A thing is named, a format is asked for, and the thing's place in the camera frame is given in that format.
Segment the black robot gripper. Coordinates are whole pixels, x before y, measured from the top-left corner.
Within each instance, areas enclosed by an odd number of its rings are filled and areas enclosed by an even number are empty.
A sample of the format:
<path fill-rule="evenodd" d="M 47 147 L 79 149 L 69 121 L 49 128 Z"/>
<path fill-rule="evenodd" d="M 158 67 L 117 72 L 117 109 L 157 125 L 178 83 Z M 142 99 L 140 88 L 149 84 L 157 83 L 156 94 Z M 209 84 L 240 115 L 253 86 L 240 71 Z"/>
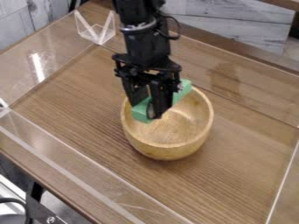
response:
<path fill-rule="evenodd" d="M 116 62 L 116 76 L 121 79 L 130 106 L 136 106 L 148 96 L 146 117 L 160 119 L 173 103 L 173 91 L 180 85 L 181 67 L 170 61 L 172 35 L 166 25 L 122 26 L 125 53 L 112 56 Z"/>

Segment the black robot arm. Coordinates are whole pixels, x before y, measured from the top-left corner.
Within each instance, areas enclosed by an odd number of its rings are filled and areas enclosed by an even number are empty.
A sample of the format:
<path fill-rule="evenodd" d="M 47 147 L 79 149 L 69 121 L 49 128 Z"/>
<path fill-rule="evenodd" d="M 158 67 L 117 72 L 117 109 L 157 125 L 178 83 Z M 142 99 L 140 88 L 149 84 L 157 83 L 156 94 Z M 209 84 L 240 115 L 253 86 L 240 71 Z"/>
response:
<path fill-rule="evenodd" d="M 121 79 L 130 105 L 144 105 L 144 114 L 158 119 L 173 105 L 178 92 L 181 66 L 170 59 L 172 36 L 161 12 L 164 0 L 112 0 L 120 18 L 125 52 L 116 53 L 114 73 Z"/>

